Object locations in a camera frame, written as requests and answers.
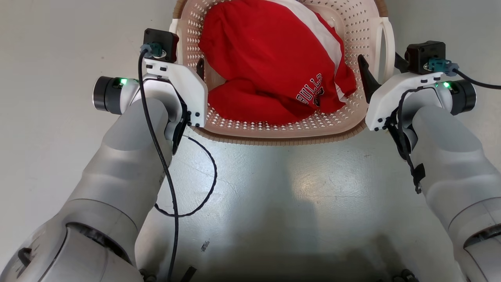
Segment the red Bulls garment white stripe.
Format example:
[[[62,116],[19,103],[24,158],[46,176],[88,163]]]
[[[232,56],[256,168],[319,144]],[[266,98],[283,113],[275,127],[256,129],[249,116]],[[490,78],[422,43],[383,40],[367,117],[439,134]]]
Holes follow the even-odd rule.
[[[208,104],[224,119],[286,125],[341,109],[357,86],[344,42],[296,0],[230,0],[206,13],[199,48],[224,84]]]

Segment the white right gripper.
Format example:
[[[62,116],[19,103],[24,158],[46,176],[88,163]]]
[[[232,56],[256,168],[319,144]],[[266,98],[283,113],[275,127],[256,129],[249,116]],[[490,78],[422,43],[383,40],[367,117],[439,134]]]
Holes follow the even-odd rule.
[[[394,67],[401,74],[392,76],[381,85],[372,75],[370,65],[362,54],[358,55],[357,63],[366,102],[369,104],[366,125],[370,131],[376,131],[376,128],[382,127],[385,119],[390,117],[394,109],[398,107],[403,93],[436,83],[444,75],[443,72],[424,75],[411,73],[408,70],[409,62],[396,52]]]

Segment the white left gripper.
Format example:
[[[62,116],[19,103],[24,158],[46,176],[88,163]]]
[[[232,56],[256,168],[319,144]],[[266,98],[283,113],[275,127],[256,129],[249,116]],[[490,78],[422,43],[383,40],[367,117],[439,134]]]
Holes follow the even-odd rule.
[[[167,78],[180,94],[191,112],[191,123],[194,127],[205,127],[208,110],[208,88],[205,80],[205,59],[200,58],[196,71],[190,67],[162,62],[153,59],[144,59],[147,73]]]

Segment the white perforated laundry basket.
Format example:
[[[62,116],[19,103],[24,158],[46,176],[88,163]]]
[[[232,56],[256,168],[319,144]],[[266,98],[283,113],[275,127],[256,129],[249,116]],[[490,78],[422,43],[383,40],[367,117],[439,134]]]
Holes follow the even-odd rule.
[[[298,0],[320,14],[344,39],[345,62],[356,76],[357,91],[334,114],[320,112],[299,123],[273,126],[222,118],[208,107],[205,127],[194,127],[207,139],[254,146],[297,146],[348,139],[365,129],[368,103],[364,95],[358,55],[372,75],[387,81],[394,71],[395,40],[385,0]]]

